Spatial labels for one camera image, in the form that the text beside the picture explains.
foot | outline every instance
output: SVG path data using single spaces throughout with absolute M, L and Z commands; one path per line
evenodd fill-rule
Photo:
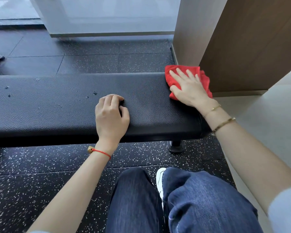
M 160 168 L 157 173 L 156 173 L 156 187 L 157 190 L 159 191 L 159 196 L 161 197 L 162 201 L 163 201 L 163 173 L 166 170 L 166 168 L 162 167 Z

forearm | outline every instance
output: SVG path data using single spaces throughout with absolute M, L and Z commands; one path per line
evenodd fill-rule
M 96 144 L 96 149 L 112 154 L 110 145 Z M 95 191 L 109 157 L 93 152 L 63 186 L 27 231 L 75 233 Z
M 229 118 L 218 108 L 207 114 L 206 121 L 213 130 Z M 272 200 L 291 187 L 291 168 L 235 121 L 220 128 L 216 137 L 233 168 L 267 213 Z

red cloth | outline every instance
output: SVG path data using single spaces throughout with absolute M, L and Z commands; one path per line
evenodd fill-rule
M 205 72 L 203 70 L 200 70 L 200 67 L 192 67 L 192 66 L 183 66 L 183 65 L 166 65 L 165 66 L 165 78 L 166 82 L 169 87 L 172 85 L 177 86 L 179 89 L 181 89 L 179 83 L 170 75 L 169 71 L 173 71 L 174 73 L 178 74 L 176 71 L 176 68 L 179 68 L 185 75 L 186 75 L 186 70 L 190 70 L 192 74 L 195 76 L 196 74 L 198 75 L 200 82 L 202 83 L 205 91 L 207 92 L 208 96 L 212 98 L 212 93 L 209 90 L 209 83 L 210 79 L 206 76 Z M 173 93 L 169 95 L 170 98 L 174 100 L 178 100 Z

blue jeans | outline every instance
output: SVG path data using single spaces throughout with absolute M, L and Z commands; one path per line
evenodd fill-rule
M 263 233 L 253 205 L 205 171 L 167 168 L 163 193 L 164 211 L 157 189 L 142 168 L 122 172 L 111 196 L 105 232 Z

hand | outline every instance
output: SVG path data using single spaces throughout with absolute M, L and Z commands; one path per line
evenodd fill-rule
M 124 98 L 119 95 L 107 95 L 99 99 L 95 109 L 99 144 L 103 143 L 105 149 L 110 149 L 108 150 L 110 154 L 116 150 L 130 121 L 128 109 L 123 106 L 119 107 L 119 102 L 123 100 Z
M 179 101 L 195 107 L 202 115 L 207 114 L 213 107 L 218 105 L 216 100 L 208 97 L 197 74 L 194 76 L 190 70 L 187 70 L 188 77 L 179 68 L 176 70 L 178 75 L 171 70 L 169 73 L 180 84 L 181 89 L 173 85 L 170 90 Z

